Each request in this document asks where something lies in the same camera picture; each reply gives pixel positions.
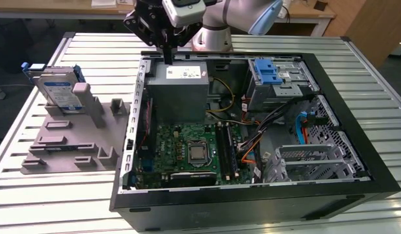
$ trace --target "cable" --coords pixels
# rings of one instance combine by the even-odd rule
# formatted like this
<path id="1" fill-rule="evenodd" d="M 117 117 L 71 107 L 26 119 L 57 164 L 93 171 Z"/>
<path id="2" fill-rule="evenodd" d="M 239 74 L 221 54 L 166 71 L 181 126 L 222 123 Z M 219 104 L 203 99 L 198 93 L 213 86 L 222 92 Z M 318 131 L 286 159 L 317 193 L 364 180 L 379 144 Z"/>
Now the cable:
<path id="1" fill-rule="evenodd" d="M 305 136 L 303 136 L 303 132 L 302 132 L 302 117 L 307 118 L 307 112 L 306 111 L 303 111 L 297 117 L 297 133 L 298 133 L 299 143 L 302 145 L 305 145 L 306 140 L 305 140 Z"/>
<path id="2" fill-rule="evenodd" d="M 287 11 L 287 21 L 286 21 L 286 23 L 291 23 L 293 22 L 293 18 L 291 18 L 291 12 L 290 12 L 290 10 L 287 9 L 287 7 L 286 6 L 283 6 L 283 8 L 286 9 L 286 11 Z"/>
<path id="3" fill-rule="evenodd" d="M 277 121 L 283 115 L 285 112 L 287 110 L 287 108 L 294 105 L 297 102 L 299 101 L 305 101 L 305 100 L 313 100 L 315 98 L 315 94 L 310 94 L 306 95 L 303 97 L 295 97 L 293 99 L 289 100 L 289 102 L 286 102 L 282 106 L 279 106 L 265 118 L 265 120 L 262 121 L 255 134 L 253 134 L 253 139 L 246 141 L 242 145 L 241 148 L 246 147 L 246 145 L 249 145 L 250 143 L 254 142 L 254 140 L 261 137 L 265 133 L 265 131 L 269 128 L 269 125 L 271 125 L 274 123 L 274 121 Z"/>
<path id="4" fill-rule="evenodd" d="M 307 128 L 306 127 L 302 127 L 302 132 L 303 132 L 303 135 L 305 135 L 305 142 L 306 142 L 306 144 L 309 144 L 310 143 L 310 138 L 307 136 Z"/>
<path id="5" fill-rule="evenodd" d="M 243 123 L 243 122 L 239 122 L 239 121 L 235 121 L 235 120 L 229 120 L 229 119 L 223 119 L 221 118 L 215 113 L 210 112 L 211 116 L 219 120 L 219 121 L 223 121 L 223 122 L 233 122 L 233 123 L 239 123 L 239 124 L 243 124 L 243 125 L 251 125 L 251 123 Z"/>
<path id="6" fill-rule="evenodd" d="M 230 86 L 227 85 L 227 83 L 222 79 L 214 78 L 214 80 L 215 79 L 227 87 L 227 89 L 229 89 L 229 91 L 231 93 L 233 101 L 231 101 L 231 104 L 230 104 L 229 107 L 226 107 L 223 109 L 219 109 L 219 110 L 207 110 L 207 112 L 223 112 L 223 111 L 229 110 L 234 106 L 234 103 L 235 103 L 235 95 L 234 95 L 234 92 L 233 92 Z"/>
<path id="7" fill-rule="evenodd" d="M 250 163 L 255 163 L 254 160 L 246 160 L 251 150 L 255 148 L 255 146 L 259 144 L 261 140 L 263 137 L 261 137 L 261 139 L 258 139 L 258 141 L 254 143 L 254 145 L 251 146 L 250 150 L 247 151 L 247 153 L 245 154 L 245 157 L 242 157 L 242 162 L 250 162 Z"/>

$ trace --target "black cable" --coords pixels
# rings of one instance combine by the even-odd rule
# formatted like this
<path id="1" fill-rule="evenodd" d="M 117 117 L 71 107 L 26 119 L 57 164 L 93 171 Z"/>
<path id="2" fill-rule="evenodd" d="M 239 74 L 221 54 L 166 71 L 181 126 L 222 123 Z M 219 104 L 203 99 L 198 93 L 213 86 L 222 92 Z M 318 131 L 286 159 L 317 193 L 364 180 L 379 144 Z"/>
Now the black cable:
<path id="1" fill-rule="evenodd" d="M 287 21 L 286 21 L 286 23 L 291 23 L 293 22 L 293 18 L 291 18 L 291 12 L 290 12 L 290 10 L 287 9 L 287 7 L 286 6 L 283 6 L 283 8 L 286 9 L 286 11 L 287 11 Z"/>
<path id="2" fill-rule="evenodd" d="M 289 102 L 286 102 L 282 106 L 279 106 L 265 118 L 262 121 L 255 134 L 253 135 L 251 140 L 249 140 L 246 143 L 242 144 L 242 147 L 253 143 L 265 133 L 269 126 L 285 115 L 286 109 L 294 105 L 295 103 L 305 101 L 305 100 L 313 100 L 315 98 L 315 94 L 306 95 L 303 97 L 295 97 Z"/>

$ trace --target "wooden desk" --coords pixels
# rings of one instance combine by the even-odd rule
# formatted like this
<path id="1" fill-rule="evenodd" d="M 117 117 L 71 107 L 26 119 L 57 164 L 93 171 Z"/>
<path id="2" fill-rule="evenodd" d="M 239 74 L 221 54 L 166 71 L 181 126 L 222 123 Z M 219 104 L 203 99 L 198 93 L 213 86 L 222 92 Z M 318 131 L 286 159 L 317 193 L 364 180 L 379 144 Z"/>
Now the wooden desk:
<path id="1" fill-rule="evenodd" d="M 134 6 L 118 5 L 117 8 L 95 9 L 93 0 L 0 0 L 0 18 L 25 19 L 83 19 L 117 20 L 125 19 Z M 310 6 L 303 0 L 297 0 L 290 8 L 293 23 L 313 23 L 318 26 L 313 36 L 323 36 L 335 12 L 327 7 L 326 11 L 314 9 L 317 0 L 310 0 Z"/>
<path id="2" fill-rule="evenodd" d="M 115 8 L 93 8 L 93 0 L 0 0 L 0 18 L 117 20 L 134 10 L 119 4 Z"/>
<path id="3" fill-rule="evenodd" d="M 314 8 L 317 1 L 318 0 L 309 0 L 309 6 L 303 0 L 295 0 L 293 2 L 290 7 L 291 23 L 317 24 L 311 36 L 322 37 L 331 20 L 336 17 L 336 13 L 330 6 L 326 7 L 325 11 L 317 10 Z M 277 23 L 286 22 L 287 18 L 277 20 Z"/>

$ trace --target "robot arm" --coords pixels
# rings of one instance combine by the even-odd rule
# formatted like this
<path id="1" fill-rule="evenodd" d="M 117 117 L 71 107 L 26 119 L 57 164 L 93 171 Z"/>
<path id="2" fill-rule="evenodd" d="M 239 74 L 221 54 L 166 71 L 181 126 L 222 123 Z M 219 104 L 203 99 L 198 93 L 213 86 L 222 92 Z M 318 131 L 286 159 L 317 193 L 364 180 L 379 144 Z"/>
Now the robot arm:
<path id="1" fill-rule="evenodd" d="M 203 27 L 207 6 L 218 0 L 138 0 L 135 10 L 127 15 L 125 25 L 165 54 L 173 64 L 178 46 L 185 46 Z"/>
<path id="2" fill-rule="evenodd" d="M 173 64 L 178 46 L 195 37 L 203 22 L 210 24 L 209 29 L 231 25 L 262 35 L 270 30 L 282 5 L 283 0 L 138 0 L 125 25 L 147 45 L 163 52 L 166 64 Z"/>

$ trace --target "metal workbench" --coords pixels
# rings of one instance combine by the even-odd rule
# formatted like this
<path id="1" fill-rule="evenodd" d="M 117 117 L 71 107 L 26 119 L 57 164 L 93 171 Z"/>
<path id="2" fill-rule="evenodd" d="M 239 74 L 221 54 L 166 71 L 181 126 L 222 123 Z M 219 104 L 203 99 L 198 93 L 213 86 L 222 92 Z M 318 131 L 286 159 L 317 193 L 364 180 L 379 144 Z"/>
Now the metal workbench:
<path id="1" fill-rule="evenodd" d="M 401 186 L 401 98 L 351 42 L 340 38 L 234 36 L 237 51 L 317 54 Z M 83 68 L 102 102 L 133 99 L 141 51 L 133 34 L 65 38 L 50 64 Z M 0 146 L 0 233 L 135 233 L 109 211 L 114 171 L 23 175 L 22 161 L 47 114 L 35 88 Z M 330 220 L 223 227 L 186 233 L 401 233 L 401 192 Z"/>

